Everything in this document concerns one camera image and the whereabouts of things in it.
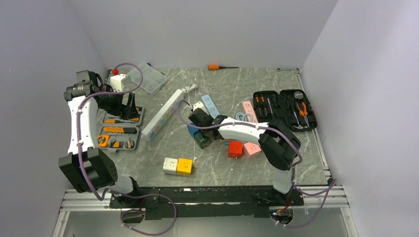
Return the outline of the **light blue power strip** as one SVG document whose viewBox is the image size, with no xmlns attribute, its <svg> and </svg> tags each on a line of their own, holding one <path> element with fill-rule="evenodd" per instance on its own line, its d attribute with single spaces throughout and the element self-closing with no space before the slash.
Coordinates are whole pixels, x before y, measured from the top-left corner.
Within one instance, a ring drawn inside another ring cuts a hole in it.
<svg viewBox="0 0 419 237">
<path fill-rule="evenodd" d="M 220 115 L 219 110 L 217 109 L 215 103 L 213 102 L 213 100 L 211 99 L 211 97 L 209 95 L 204 95 L 201 97 L 202 102 L 204 104 L 204 106 L 206 107 L 207 111 L 209 112 L 209 114 L 213 117 L 216 118 L 218 115 Z M 256 120 L 256 116 L 250 114 L 250 113 L 237 113 L 236 114 L 236 120 L 240 120 L 240 121 L 248 121 L 248 122 L 257 122 Z"/>
</svg>

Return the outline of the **pink power strip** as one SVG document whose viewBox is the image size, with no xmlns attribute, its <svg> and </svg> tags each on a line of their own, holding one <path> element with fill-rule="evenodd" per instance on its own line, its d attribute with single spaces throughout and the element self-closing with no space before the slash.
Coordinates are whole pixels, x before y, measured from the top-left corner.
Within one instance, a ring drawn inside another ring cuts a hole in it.
<svg viewBox="0 0 419 237">
<path fill-rule="evenodd" d="M 242 106 L 243 106 L 243 109 L 244 109 L 244 114 L 245 114 L 246 121 L 253 122 L 253 123 L 258 123 L 257 116 L 256 116 L 256 113 L 253 109 L 253 105 L 252 105 L 251 101 L 242 102 Z"/>
</svg>

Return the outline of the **dark green cube socket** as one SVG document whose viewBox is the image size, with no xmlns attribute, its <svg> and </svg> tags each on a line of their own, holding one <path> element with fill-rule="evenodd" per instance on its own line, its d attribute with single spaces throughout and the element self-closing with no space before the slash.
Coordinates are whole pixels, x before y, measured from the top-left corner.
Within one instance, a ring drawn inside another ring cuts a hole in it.
<svg viewBox="0 0 419 237">
<path fill-rule="evenodd" d="M 206 137 L 202 132 L 197 131 L 194 134 L 194 140 L 196 144 L 201 148 L 204 149 L 211 144 L 211 139 Z"/>
</svg>

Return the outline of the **blue cube socket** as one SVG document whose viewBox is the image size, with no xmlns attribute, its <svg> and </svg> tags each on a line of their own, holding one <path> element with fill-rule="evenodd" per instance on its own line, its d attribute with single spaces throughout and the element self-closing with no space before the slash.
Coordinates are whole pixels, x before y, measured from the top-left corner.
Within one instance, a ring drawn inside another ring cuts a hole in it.
<svg viewBox="0 0 419 237">
<path fill-rule="evenodd" d="M 199 141 L 200 140 L 200 130 L 198 130 L 198 129 L 194 128 L 194 127 L 191 127 L 191 126 L 187 126 L 187 129 L 188 129 L 189 134 L 192 136 L 192 138 L 195 141 Z"/>
</svg>

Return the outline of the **grey tool tray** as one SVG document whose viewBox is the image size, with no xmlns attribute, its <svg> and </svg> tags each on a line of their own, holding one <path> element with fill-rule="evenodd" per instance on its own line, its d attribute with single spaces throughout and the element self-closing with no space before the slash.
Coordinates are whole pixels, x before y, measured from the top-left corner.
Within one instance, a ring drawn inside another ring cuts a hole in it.
<svg viewBox="0 0 419 237">
<path fill-rule="evenodd" d="M 144 109 L 137 106 L 136 110 L 138 117 L 128 120 L 100 110 L 97 127 L 98 146 L 113 153 L 135 150 L 140 137 Z"/>
</svg>

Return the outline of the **red cube socket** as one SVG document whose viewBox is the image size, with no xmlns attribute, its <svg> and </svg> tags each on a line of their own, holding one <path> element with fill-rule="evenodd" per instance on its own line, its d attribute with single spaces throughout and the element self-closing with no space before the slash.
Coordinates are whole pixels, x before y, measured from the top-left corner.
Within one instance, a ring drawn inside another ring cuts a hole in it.
<svg viewBox="0 0 419 237">
<path fill-rule="evenodd" d="M 241 158 L 243 156 L 243 143 L 240 141 L 230 141 L 227 156 L 235 159 Z"/>
</svg>

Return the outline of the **clear plastic organizer box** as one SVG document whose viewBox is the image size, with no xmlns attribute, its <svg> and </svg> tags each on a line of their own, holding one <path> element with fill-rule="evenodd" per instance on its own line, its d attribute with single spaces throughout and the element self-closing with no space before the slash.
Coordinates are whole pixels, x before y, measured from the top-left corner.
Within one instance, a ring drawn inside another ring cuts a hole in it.
<svg viewBox="0 0 419 237">
<path fill-rule="evenodd" d="M 166 83 L 167 76 L 153 68 L 150 63 L 142 62 L 137 67 L 142 71 L 143 75 L 140 87 L 146 92 L 154 93 Z M 127 75 L 129 75 L 132 84 L 138 85 L 140 83 L 141 74 L 137 68 L 133 67 Z"/>
</svg>

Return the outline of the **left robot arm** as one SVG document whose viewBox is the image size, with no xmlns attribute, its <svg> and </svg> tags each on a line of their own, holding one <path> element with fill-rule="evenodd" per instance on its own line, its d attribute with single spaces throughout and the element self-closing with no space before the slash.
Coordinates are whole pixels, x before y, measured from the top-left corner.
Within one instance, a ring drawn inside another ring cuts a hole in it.
<svg viewBox="0 0 419 237">
<path fill-rule="evenodd" d="M 124 120 L 138 118 L 140 111 L 135 104 L 135 95 L 130 92 L 128 102 L 123 104 L 123 94 L 105 84 L 93 71 L 77 72 L 77 80 L 64 92 L 71 113 L 72 132 L 67 155 L 59 159 L 59 168 L 78 193 L 106 188 L 123 194 L 123 202 L 136 207 L 142 201 L 137 182 L 117 172 L 114 162 L 99 146 L 96 129 L 100 109 Z"/>
</svg>

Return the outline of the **black tool case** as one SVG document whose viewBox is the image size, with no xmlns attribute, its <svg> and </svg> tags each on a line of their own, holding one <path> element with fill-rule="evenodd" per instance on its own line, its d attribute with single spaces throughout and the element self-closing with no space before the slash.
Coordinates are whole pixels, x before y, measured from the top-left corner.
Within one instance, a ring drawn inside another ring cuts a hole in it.
<svg viewBox="0 0 419 237">
<path fill-rule="evenodd" d="M 311 131 L 318 126 L 310 101 L 301 89 L 257 91 L 252 102 L 259 122 L 280 119 L 293 132 Z"/>
</svg>

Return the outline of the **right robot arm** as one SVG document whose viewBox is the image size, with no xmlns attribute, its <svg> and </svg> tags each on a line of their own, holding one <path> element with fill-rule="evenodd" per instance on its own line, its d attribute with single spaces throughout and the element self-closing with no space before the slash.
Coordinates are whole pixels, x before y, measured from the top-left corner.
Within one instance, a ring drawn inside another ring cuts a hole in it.
<svg viewBox="0 0 419 237">
<path fill-rule="evenodd" d="M 272 198 L 284 205 L 292 197 L 293 163 L 299 155 L 301 142 L 280 120 L 254 123 L 218 115 L 213 118 L 202 109 L 195 109 L 188 119 L 194 128 L 213 140 L 233 139 L 260 146 L 275 168 Z"/>
</svg>

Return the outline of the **white power strip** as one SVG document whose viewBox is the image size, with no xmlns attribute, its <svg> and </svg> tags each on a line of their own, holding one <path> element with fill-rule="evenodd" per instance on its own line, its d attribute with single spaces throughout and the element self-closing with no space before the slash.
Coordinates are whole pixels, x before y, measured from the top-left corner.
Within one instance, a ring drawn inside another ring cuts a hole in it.
<svg viewBox="0 0 419 237">
<path fill-rule="evenodd" d="M 179 102 L 184 99 L 184 96 L 197 88 L 197 84 L 194 83 L 191 86 L 177 89 L 150 122 L 142 129 L 141 137 L 145 141 L 150 142 L 177 109 Z"/>
</svg>

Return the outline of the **white cube socket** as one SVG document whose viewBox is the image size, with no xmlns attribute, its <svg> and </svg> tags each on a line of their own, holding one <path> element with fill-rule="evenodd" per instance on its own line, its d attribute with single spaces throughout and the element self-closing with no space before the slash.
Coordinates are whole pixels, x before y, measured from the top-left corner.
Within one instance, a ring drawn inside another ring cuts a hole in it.
<svg viewBox="0 0 419 237">
<path fill-rule="evenodd" d="M 176 175 L 177 165 L 177 158 L 165 158 L 163 163 L 163 172 L 169 175 Z"/>
</svg>

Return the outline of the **yellow cube socket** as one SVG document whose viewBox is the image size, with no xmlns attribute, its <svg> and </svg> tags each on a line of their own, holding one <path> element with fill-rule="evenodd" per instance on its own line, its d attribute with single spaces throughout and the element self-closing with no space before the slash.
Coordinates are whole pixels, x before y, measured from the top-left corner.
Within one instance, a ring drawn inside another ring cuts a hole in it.
<svg viewBox="0 0 419 237">
<path fill-rule="evenodd" d="M 192 159 L 179 158 L 177 167 L 176 167 L 176 175 L 190 176 L 192 173 L 192 168 L 193 168 Z"/>
</svg>

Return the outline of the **pink cube socket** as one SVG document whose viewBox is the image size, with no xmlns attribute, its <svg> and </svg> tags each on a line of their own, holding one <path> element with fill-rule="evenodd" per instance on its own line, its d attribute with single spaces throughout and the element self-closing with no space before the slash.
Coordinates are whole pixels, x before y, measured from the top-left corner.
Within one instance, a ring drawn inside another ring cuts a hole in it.
<svg viewBox="0 0 419 237">
<path fill-rule="evenodd" d="M 247 142 L 243 145 L 243 151 L 247 158 L 257 157 L 261 153 L 261 148 L 257 144 Z"/>
</svg>

